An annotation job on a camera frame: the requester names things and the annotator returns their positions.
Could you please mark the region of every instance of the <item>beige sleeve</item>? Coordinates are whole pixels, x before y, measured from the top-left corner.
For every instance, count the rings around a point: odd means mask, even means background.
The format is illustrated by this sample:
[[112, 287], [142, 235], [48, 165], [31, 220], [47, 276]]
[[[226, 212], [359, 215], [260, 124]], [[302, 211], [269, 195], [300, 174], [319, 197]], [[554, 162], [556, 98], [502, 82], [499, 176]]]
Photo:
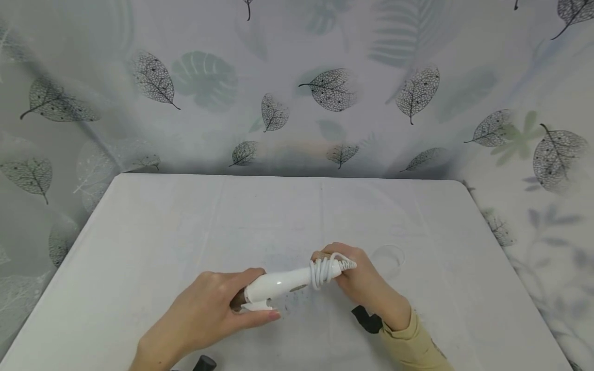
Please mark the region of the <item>beige sleeve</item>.
[[407, 329], [392, 331], [384, 322], [380, 337], [403, 371], [454, 371], [414, 310]]

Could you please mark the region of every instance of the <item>leaf print curtain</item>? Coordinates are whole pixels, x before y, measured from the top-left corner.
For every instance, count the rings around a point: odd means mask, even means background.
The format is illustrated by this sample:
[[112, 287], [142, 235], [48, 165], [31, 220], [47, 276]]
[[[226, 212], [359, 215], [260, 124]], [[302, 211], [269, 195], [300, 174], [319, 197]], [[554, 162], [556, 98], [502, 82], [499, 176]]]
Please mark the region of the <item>leaf print curtain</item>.
[[6, 0], [0, 355], [123, 172], [462, 182], [594, 364], [594, 1]]

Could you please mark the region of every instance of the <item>coiled cord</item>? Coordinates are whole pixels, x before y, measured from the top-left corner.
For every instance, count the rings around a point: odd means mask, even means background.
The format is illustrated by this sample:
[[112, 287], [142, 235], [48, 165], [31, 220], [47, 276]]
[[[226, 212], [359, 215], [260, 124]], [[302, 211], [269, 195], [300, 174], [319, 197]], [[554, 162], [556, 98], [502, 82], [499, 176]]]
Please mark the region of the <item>coiled cord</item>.
[[314, 290], [319, 290], [323, 284], [330, 282], [332, 279], [332, 264], [337, 256], [342, 258], [341, 261], [337, 261], [341, 271], [357, 267], [357, 263], [338, 252], [332, 253], [329, 258], [316, 259], [315, 263], [310, 261], [311, 285]]

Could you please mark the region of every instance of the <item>black handle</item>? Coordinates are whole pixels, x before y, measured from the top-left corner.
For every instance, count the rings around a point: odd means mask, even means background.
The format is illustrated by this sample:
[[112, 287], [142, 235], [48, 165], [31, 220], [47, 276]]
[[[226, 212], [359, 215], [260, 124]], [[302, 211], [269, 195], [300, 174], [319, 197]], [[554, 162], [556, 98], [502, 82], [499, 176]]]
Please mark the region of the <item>black handle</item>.
[[355, 318], [361, 327], [363, 327], [370, 334], [377, 334], [384, 326], [380, 316], [376, 314], [369, 316], [369, 314], [367, 314], [367, 310], [365, 310], [362, 305], [359, 305], [350, 312], [355, 315]]
[[213, 371], [215, 368], [217, 368], [217, 363], [209, 356], [202, 355], [193, 371]]

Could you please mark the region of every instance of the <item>backdrop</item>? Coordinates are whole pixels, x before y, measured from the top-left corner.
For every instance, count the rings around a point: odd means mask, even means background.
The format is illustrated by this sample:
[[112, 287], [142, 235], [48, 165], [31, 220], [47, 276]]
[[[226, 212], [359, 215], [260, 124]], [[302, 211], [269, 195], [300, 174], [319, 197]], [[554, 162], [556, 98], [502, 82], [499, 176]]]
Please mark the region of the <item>backdrop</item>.
[[0, 354], [118, 173], [429, 178], [465, 183], [593, 369], [593, 0], [5, 0], [0, 17]]

